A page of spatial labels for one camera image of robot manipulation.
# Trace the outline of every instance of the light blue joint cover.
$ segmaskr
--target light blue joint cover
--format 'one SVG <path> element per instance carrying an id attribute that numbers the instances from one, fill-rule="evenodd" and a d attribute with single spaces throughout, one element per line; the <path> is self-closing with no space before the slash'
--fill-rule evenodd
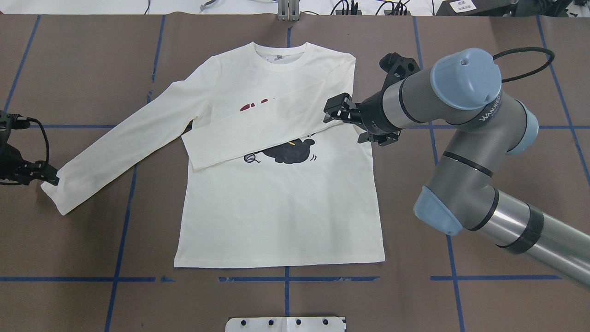
<path id="1" fill-rule="evenodd" d="M 522 136 L 520 142 L 510 151 L 508 151 L 507 155 L 519 154 L 523 152 L 526 148 L 531 146 L 535 139 L 537 138 L 537 134 L 539 133 L 539 121 L 537 117 L 526 108 L 525 104 L 517 100 L 519 104 L 522 105 L 522 108 L 525 109 L 526 114 L 526 129 L 525 134 Z"/>
<path id="2" fill-rule="evenodd" d="M 488 52 L 468 48 L 438 60 L 430 71 L 430 85 L 448 106 L 474 110 L 498 96 L 502 76 Z"/>
<path id="3" fill-rule="evenodd" d="M 457 235 L 463 225 L 448 207 L 428 187 L 422 192 L 414 205 L 414 214 L 423 222 L 447 235 Z"/>

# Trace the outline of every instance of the white floor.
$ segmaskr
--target white floor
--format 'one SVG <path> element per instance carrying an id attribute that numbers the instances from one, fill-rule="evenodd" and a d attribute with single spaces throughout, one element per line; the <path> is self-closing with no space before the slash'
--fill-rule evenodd
<path id="1" fill-rule="evenodd" d="M 257 14 L 276 13 L 277 3 L 273 0 L 217 0 L 201 12 L 201 5 L 207 0 L 150 0 L 148 14 L 187 12 L 191 14 Z M 300 11 L 314 11 L 328 15 L 338 0 L 300 0 Z M 438 10 L 442 0 L 434 0 Z M 360 0 L 359 9 L 363 15 L 374 15 L 379 0 Z M 432 0 L 410 0 L 407 4 L 412 15 L 432 15 Z M 383 15 L 383 6 L 379 12 Z M 0 0 L 0 11 L 4 14 L 143 14 L 148 0 Z M 569 7 L 578 17 L 590 17 L 587 6 Z"/>

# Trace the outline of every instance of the folded sleeve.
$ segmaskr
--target folded sleeve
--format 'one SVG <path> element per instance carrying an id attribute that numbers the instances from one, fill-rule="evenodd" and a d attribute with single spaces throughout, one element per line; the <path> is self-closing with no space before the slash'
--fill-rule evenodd
<path id="1" fill-rule="evenodd" d="M 184 81 L 172 83 L 159 97 L 111 129 L 57 173 L 58 186 L 41 188 L 61 214 L 86 201 L 131 166 L 180 136 L 202 114 L 219 76 L 215 57 Z"/>
<path id="2" fill-rule="evenodd" d="M 194 171 L 243 157 L 340 124 L 323 123 L 326 101 L 352 94 L 355 58 L 351 55 L 324 79 L 182 135 Z"/>

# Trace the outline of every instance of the white t-shirt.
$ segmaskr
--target white t-shirt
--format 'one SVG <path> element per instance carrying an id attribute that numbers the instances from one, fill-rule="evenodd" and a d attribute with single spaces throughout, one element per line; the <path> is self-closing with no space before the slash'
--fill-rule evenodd
<path id="1" fill-rule="evenodd" d="M 354 69 L 310 43 L 211 57 L 41 187 L 66 214 L 193 121 L 175 267 L 383 261 L 371 146 L 322 122 L 328 98 L 352 94 Z"/>

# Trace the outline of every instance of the white label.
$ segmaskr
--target white label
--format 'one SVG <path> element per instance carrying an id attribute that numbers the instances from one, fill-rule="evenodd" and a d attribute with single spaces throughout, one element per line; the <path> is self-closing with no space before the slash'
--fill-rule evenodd
<path id="1" fill-rule="evenodd" d="M 471 0 L 459 0 L 451 2 L 450 5 L 455 12 L 467 12 L 476 9 L 476 6 Z"/>

